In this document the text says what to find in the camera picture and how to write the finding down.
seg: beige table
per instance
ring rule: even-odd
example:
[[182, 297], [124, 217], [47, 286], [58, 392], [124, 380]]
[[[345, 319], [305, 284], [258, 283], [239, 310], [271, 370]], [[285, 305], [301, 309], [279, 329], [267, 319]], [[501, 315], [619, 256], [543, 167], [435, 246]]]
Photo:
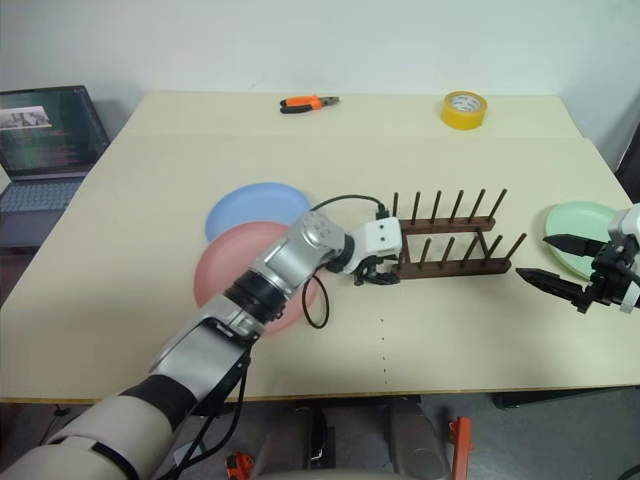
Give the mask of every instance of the beige table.
[[[553, 97], [489, 97], [485, 125], [470, 132], [440, 123], [438, 97], [345, 97], [298, 116], [278, 113], [280, 97], [158, 93], [143, 101], [0, 312], [5, 400], [98, 399], [139, 381], [196, 315], [204, 220], [244, 184], [286, 182], [312, 202], [346, 192], [390, 201], [399, 191], [405, 216], [416, 190], [427, 214], [436, 190], [448, 212], [463, 188], [464, 213], [484, 187], [482, 213], [506, 187], [489, 239], [503, 234], [506, 250], [524, 231], [515, 265], [559, 272], [539, 240], [550, 206], [629, 205]], [[361, 203], [326, 213], [352, 227], [371, 216]], [[392, 287], [325, 279], [329, 325], [299, 322], [261, 339], [249, 398], [640, 383], [637, 315], [600, 305], [580, 315], [514, 271]]]

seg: laptop screen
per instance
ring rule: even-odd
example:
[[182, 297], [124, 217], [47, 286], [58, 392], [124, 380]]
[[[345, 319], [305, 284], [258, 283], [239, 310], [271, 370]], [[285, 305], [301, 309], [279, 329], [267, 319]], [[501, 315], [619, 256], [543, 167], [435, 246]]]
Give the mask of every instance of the laptop screen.
[[83, 86], [0, 92], [0, 163], [12, 179], [87, 172], [108, 145]]

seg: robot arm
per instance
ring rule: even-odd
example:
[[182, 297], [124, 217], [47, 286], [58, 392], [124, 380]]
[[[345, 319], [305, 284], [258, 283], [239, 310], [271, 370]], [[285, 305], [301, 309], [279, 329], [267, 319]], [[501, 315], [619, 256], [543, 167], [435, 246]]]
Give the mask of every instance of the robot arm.
[[372, 257], [398, 254], [401, 247], [396, 218], [370, 222], [349, 235], [325, 216], [306, 213], [169, 342], [145, 380], [94, 405], [2, 478], [150, 478], [196, 407], [219, 411], [265, 324], [279, 316], [307, 279], [323, 266], [352, 273]]
[[620, 305], [630, 313], [640, 306], [640, 204], [619, 212], [608, 226], [607, 243], [575, 235], [553, 235], [545, 242], [567, 253], [593, 257], [590, 284], [568, 282], [551, 272], [518, 268], [518, 274], [540, 290], [569, 300], [581, 313], [592, 302]]

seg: roll of tape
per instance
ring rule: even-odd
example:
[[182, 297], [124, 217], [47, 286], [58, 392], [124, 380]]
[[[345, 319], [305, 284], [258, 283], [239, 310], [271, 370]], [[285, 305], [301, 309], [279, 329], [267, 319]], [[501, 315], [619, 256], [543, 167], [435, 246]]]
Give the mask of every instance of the roll of tape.
[[458, 130], [471, 130], [482, 125], [487, 113], [487, 101], [473, 92], [451, 92], [444, 97], [441, 118]]

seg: orange pliers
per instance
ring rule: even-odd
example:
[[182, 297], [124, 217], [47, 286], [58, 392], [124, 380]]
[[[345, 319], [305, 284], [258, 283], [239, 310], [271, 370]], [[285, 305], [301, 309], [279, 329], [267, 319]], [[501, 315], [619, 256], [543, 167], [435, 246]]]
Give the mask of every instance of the orange pliers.
[[309, 110], [319, 110], [327, 105], [335, 105], [340, 101], [340, 97], [289, 97], [280, 102], [282, 113], [303, 113]]

